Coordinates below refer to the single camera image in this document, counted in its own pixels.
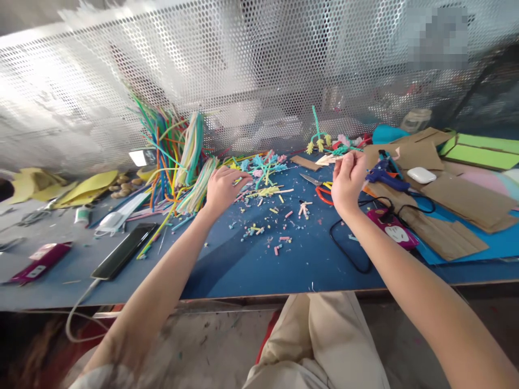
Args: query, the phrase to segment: person's right hand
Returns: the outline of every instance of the person's right hand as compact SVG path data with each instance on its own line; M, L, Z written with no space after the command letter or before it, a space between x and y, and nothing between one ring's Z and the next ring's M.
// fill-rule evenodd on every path
M240 182L234 184L236 180L242 178ZM252 181L250 174L241 170L230 169L228 166L221 166L215 170L207 184L206 209L216 217L220 217L227 208L236 200L236 196L241 189Z
M335 162L331 196L337 212L344 215L358 210L358 195L366 180L366 157L361 151L349 151Z

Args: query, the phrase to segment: blue glue gun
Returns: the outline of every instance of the blue glue gun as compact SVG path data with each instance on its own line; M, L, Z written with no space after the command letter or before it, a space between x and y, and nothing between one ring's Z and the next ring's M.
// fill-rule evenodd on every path
M384 155L384 158L382 158L380 162L378 162L375 167L370 170L366 176L366 180L371 183L380 181L381 183L393 188L398 192L407 192L411 184L390 176L387 172L388 168L390 170L398 168L392 161L391 157L387 155L387 153L381 153L381 156L382 155ZM398 173L398 176L401 177L400 171L395 171L394 173Z

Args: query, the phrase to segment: perforated metal sheet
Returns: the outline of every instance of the perforated metal sheet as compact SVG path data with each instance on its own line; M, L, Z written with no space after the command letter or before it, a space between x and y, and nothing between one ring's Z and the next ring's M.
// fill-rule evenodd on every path
M468 64L408 63L433 7L461 9ZM0 39L1 169L130 167L146 143L126 85L183 115L217 111L205 143L233 153L304 147L312 105L332 135L398 125L416 107L445 116L519 31L514 0L159 1L62 17Z

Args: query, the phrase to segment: tube of glue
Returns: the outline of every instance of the tube of glue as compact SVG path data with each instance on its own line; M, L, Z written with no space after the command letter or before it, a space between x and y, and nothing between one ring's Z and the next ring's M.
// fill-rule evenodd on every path
M76 210L76 219L74 220L74 224L80 224L83 226L88 226L90 223L90 210L91 205L86 204L81 207L79 207Z

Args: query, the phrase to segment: pink power bank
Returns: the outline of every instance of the pink power bank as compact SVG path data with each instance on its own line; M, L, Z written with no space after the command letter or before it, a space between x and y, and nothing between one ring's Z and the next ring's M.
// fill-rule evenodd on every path
M28 283L39 278L54 266L70 250L72 242L49 243L43 245L29 258L33 262L11 278L11 282Z
M383 223L380 218L387 212L387 209L371 210L368 217L378 228L384 231L391 239L401 245L406 250L412 250L420 243L414 235L405 228L400 221L394 217L391 223Z

